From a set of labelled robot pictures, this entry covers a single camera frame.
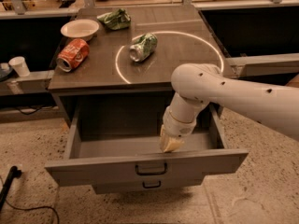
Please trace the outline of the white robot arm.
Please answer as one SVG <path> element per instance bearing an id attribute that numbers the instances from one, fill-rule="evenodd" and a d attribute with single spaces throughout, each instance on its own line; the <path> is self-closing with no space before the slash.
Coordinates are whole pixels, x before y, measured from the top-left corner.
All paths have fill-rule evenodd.
<path id="1" fill-rule="evenodd" d="M 299 89 L 230 79 L 210 63 L 185 63 L 171 76 L 175 92 L 163 115 L 160 149 L 179 149 L 199 113 L 214 103 L 299 140 Z"/>

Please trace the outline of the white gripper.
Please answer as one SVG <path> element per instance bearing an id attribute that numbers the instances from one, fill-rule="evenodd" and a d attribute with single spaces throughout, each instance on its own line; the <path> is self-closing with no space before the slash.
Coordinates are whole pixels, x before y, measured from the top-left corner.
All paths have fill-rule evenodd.
<path id="1" fill-rule="evenodd" d="M 168 153 L 179 149 L 184 140 L 180 137 L 190 135 L 196 124 L 196 112 L 192 106 L 175 111 L 169 106 L 163 115 L 160 131 L 160 150 Z"/>

